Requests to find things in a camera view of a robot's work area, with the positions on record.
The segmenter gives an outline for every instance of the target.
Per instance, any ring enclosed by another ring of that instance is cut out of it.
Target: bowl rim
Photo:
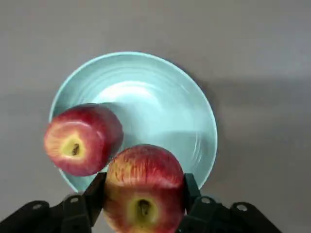
[[[55,110],[55,106],[56,103],[58,101],[58,98],[60,96],[60,94],[62,93],[63,89],[65,88],[65,86],[68,84],[68,82],[76,75],[78,74],[81,70],[83,70],[84,68],[86,68],[87,66],[101,60],[101,59],[106,59],[109,57],[115,57],[115,56],[124,56],[124,55],[134,55],[134,56],[142,56],[142,57],[146,57],[146,58],[151,58],[160,62],[163,62],[167,65],[169,65],[171,68],[175,69],[176,71],[180,72],[183,76],[185,76],[187,79],[189,79],[194,86],[198,89],[198,91],[201,93],[203,99],[205,100],[207,106],[209,106],[211,113],[212,113],[212,124],[214,125],[214,138],[215,138],[215,151],[212,155],[212,163],[211,166],[209,167],[206,176],[204,177],[204,180],[202,183],[198,184],[199,189],[201,189],[203,187],[203,185],[206,183],[214,165],[215,165],[215,160],[216,160],[216,156],[217,156],[217,150],[218,150],[218,134],[217,134],[217,124],[216,124],[216,119],[215,119],[215,115],[213,112],[213,109],[211,107],[211,105],[209,104],[209,101],[207,99],[207,97],[205,96],[203,90],[199,87],[199,85],[185,72],[183,71],[181,68],[179,68],[178,66],[176,66],[175,64],[173,64],[172,62],[169,62],[163,58],[160,58],[158,56],[149,54],[149,53],[144,53],[144,52],[137,52],[137,51],[119,51],[119,52],[112,52],[112,53],[107,53],[98,57],[95,57],[85,63],[83,63],[82,65],[80,65],[77,69],[75,69],[66,79],[64,82],[62,82],[62,84],[60,85],[60,87],[58,88],[58,91],[56,92],[55,97],[53,98],[51,107],[50,107],[50,112],[49,112],[49,123],[52,121],[53,119],[53,113]],[[66,181],[66,183],[75,191],[78,192],[77,188],[71,183],[71,181],[67,178],[66,174],[64,173],[64,171],[60,168],[58,168],[61,176],[63,177],[63,179]]]

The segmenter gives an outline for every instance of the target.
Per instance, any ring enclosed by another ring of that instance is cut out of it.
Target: gray table surface
[[[1,0],[0,218],[71,192],[42,149],[49,107],[79,65],[122,50],[178,64],[211,102],[219,149],[203,194],[311,232],[309,0]],[[111,232],[104,218],[94,232]]]

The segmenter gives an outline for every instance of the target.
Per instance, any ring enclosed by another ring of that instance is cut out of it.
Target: red apple
[[[54,164],[75,176],[102,170],[123,141],[117,116],[102,104],[88,103],[56,116],[44,135],[44,148]]]
[[[173,233],[184,215],[183,171],[168,150],[142,144],[109,164],[104,215],[119,233]]]

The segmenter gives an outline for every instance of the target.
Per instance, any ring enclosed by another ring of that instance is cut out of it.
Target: bowl
[[[66,109],[89,102],[105,104],[119,118],[124,131],[120,150],[140,143],[164,147],[185,173],[194,174],[199,188],[203,186],[216,157],[216,122],[204,93],[183,70],[141,52],[94,58],[61,85],[49,122]],[[84,191],[95,177],[60,173],[74,191]]]

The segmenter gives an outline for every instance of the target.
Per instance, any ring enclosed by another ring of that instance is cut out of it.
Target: screw
[[[72,199],[70,200],[70,203],[77,202],[78,200],[79,200],[78,198],[72,198]]]
[[[247,211],[247,207],[245,205],[237,205],[238,210],[240,211]]]
[[[33,206],[33,210],[37,210],[37,209],[39,209],[41,206],[42,206],[41,204],[34,205],[34,206]]]
[[[210,199],[209,198],[201,198],[201,202],[209,204],[210,203]]]

